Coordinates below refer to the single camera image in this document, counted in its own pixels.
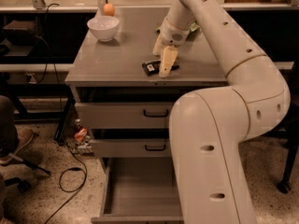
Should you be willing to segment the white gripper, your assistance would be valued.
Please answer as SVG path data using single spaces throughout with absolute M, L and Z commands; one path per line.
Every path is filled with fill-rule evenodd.
M 188 34 L 188 30 L 178 29 L 168 19 L 164 19 L 152 51 L 155 56 L 161 55 L 159 77 L 165 78 L 169 75 L 178 56 L 178 49 L 175 46 L 182 45 Z

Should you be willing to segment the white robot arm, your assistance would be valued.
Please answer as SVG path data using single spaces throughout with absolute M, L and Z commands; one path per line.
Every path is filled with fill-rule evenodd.
M 227 86 L 174 104 L 170 149 L 184 224 L 257 224 L 239 157 L 241 142 L 275 128 L 290 106 L 277 67 L 216 0 L 173 0 L 153 49 L 166 77 L 198 22 Z

